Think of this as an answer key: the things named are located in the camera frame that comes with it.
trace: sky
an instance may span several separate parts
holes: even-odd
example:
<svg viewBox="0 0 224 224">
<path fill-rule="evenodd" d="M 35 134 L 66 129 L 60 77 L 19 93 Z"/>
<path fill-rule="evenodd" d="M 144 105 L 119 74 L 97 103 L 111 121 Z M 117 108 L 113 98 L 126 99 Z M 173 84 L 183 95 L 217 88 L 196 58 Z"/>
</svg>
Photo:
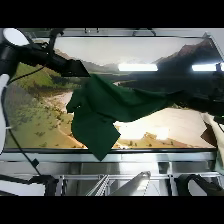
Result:
<svg viewBox="0 0 224 224">
<path fill-rule="evenodd" d="M 58 37 L 55 48 L 70 57 L 102 66 L 111 63 L 152 63 L 179 51 L 184 45 L 201 41 L 200 38 L 176 37 Z"/>
</svg>

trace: wire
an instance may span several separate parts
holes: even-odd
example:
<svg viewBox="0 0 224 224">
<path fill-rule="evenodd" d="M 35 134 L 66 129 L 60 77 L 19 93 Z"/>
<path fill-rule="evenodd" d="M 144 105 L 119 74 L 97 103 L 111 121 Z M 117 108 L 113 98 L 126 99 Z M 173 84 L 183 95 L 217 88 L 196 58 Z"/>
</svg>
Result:
<svg viewBox="0 0 224 224">
<path fill-rule="evenodd" d="M 220 124 L 218 123 L 219 128 L 221 129 L 221 131 L 224 133 L 224 130 L 222 129 L 222 127 L 220 126 Z"/>
<path fill-rule="evenodd" d="M 34 74 L 34 73 L 36 73 L 36 72 L 39 72 L 39 71 L 42 70 L 45 66 L 46 66 L 46 65 L 42 66 L 41 68 L 38 68 L 38 69 L 35 70 L 35 71 L 32 71 L 32 72 L 30 72 L 30 73 L 27 73 L 27 74 L 25 74 L 25 75 L 21 75 L 21 76 L 19 76 L 19 77 L 17 77 L 17 78 L 14 78 L 14 79 L 10 80 L 10 81 L 8 82 L 8 85 L 11 84 L 12 82 L 15 82 L 15 81 L 19 80 L 19 79 L 22 79 L 22 78 L 24 78 L 24 77 L 27 77 L 27 76 L 29 76 L 29 75 L 32 75 L 32 74 Z"/>
<path fill-rule="evenodd" d="M 8 127 L 10 127 L 9 119 L 7 117 L 6 110 L 5 110 L 5 106 L 4 106 L 5 95 L 6 95 L 6 87 L 2 91 L 1 103 L 2 103 L 2 110 L 3 110 L 3 115 L 4 115 L 4 118 L 5 118 L 6 125 Z M 19 145 L 19 143 L 16 140 L 14 134 L 12 133 L 12 130 L 11 129 L 8 129 L 8 130 L 9 130 L 10 135 L 12 136 L 13 141 L 15 142 L 15 144 L 17 145 L 17 147 L 19 148 L 20 152 L 25 156 L 25 158 L 28 160 L 28 162 L 31 164 L 31 166 L 36 170 L 37 174 L 39 176 L 41 176 L 41 173 L 39 172 L 39 170 L 33 165 L 33 162 L 31 161 L 31 159 L 26 155 L 26 153 L 23 151 L 23 149 Z"/>
</svg>

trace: black cable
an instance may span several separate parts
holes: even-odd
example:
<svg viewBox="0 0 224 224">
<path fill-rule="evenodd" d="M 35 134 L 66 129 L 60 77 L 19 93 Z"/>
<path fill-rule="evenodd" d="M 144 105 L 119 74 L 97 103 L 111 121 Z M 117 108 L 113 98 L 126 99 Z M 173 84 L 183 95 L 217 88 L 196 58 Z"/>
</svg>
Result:
<svg viewBox="0 0 224 224">
<path fill-rule="evenodd" d="M 224 130 L 222 129 L 222 127 L 220 126 L 220 124 L 218 123 L 219 128 L 222 130 L 222 132 L 224 133 Z"/>
<path fill-rule="evenodd" d="M 35 71 L 32 71 L 32 72 L 30 72 L 30 73 L 27 73 L 27 74 L 25 74 L 25 75 L 22 75 L 22 76 L 19 76 L 19 77 L 17 77 L 17 78 L 14 78 L 14 79 L 10 80 L 10 81 L 8 82 L 8 85 L 11 84 L 12 82 L 15 82 L 15 81 L 19 80 L 19 79 L 22 79 L 22 78 L 24 78 L 24 77 L 27 77 L 27 76 L 29 76 L 29 75 L 32 75 L 32 74 L 34 74 L 34 73 L 36 73 L 36 72 L 39 72 L 39 71 L 42 70 L 45 66 L 46 66 L 46 65 L 42 66 L 41 68 L 38 68 L 38 69 L 35 70 Z"/>
<path fill-rule="evenodd" d="M 3 115 L 4 115 L 4 118 L 5 118 L 5 122 L 6 122 L 6 126 L 7 127 L 10 127 L 10 124 L 9 124 L 9 119 L 7 117 L 7 114 L 6 114 L 6 110 L 5 110 L 5 105 L 4 105 L 4 102 L 5 102 L 5 95 L 6 95 L 6 87 L 3 89 L 2 91 L 2 95 L 1 95 L 1 104 L 2 104 L 2 110 L 3 110 Z M 41 176 L 40 172 L 38 171 L 38 169 L 33 165 L 33 162 L 31 161 L 31 159 L 26 155 L 26 153 L 23 151 L 23 149 L 21 148 L 21 146 L 19 145 L 18 141 L 16 140 L 14 134 L 12 133 L 12 130 L 9 129 L 9 133 L 10 135 L 12 136 L 12 139 L 13 141 L 16 143 L 17 147 L 19 148 L 20 152 L 25 156 L 25 158 L 29 161 L 29 163 L 31 164 L 31 166 L 36 170 L 36 172 L 38 173 L 39 176 Z"/>
</svg>

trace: landscape picture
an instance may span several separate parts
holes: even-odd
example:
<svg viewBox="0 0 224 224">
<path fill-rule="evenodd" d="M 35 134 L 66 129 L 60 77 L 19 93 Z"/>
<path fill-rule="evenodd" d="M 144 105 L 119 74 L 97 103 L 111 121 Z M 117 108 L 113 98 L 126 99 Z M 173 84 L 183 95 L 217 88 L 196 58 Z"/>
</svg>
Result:
<svg viewBox="0 0 224 224">
<path fill-rule="evenodd" d="M 213 42 L 202 38 L 60 37 L 55 53 L 81 60 L 90 75 L 100 75 L 114 85 L 166 93 L 186 90 L 202 97 L 212 91 L 212 72 L 194 72 L 192 65 L 222 62 Z M 158 71 L 121 72 L 120 63 L 153 63 Z M 16 77 L 35 69 L 21 63 Z M 86 148 L 71 133 L 75 114 L 68 114 L 66 105 L 73 90 L 82 88 L 88 79 L 64 78 L 44 68 L 8 87 L 6 112 L 23 148 Z M 201 114 L 177 105 L 134 122 L 114 125 L 121 136 L 113 148 L 214 147 L 201 137 L 207 129 Z M 8 134 L 5 148 L 16 148 Z"/>
</svg>

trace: dark green towel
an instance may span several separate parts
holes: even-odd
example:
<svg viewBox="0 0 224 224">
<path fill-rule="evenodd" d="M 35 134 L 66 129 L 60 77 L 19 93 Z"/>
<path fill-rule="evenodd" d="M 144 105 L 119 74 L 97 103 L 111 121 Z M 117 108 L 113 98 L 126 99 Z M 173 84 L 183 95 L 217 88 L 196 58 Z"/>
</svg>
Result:
<svg viewBox="0 0 224 224">
<path fill-rule="evenodd" d="M 103 160 L 120 136 L 115 121 L 137 120 L 172 105 L 180 95 L 119 87 L 92 75 L 82 89 L 74 91 L 66 108 L 74 112 L 73 136 Z"/>
</svg>

